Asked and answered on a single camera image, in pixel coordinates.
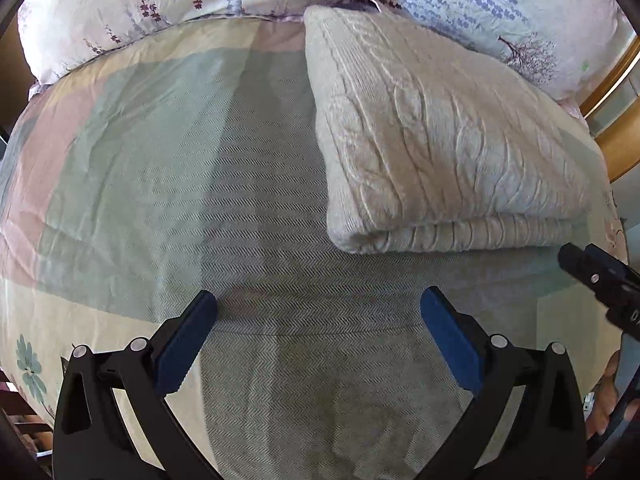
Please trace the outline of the person's hand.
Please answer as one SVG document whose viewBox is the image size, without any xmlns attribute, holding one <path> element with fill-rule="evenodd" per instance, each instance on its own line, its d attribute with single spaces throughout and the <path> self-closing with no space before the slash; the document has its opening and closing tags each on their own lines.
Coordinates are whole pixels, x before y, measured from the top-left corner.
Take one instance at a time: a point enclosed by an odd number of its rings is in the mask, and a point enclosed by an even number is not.
<svg viewBox="0 0 640 480">
<path fill-rule="evenodd" d="M 615 373 L 620 362 L 620 350 L 615 351 L 604 369 L 596 388 L 590 414 L 586 419 L 586 435 L 591 438 L 594 434 L 604 434 L 608 428 L 610 415 L 616 407 L 618 393 L 614 386 Z"/>
</svg>

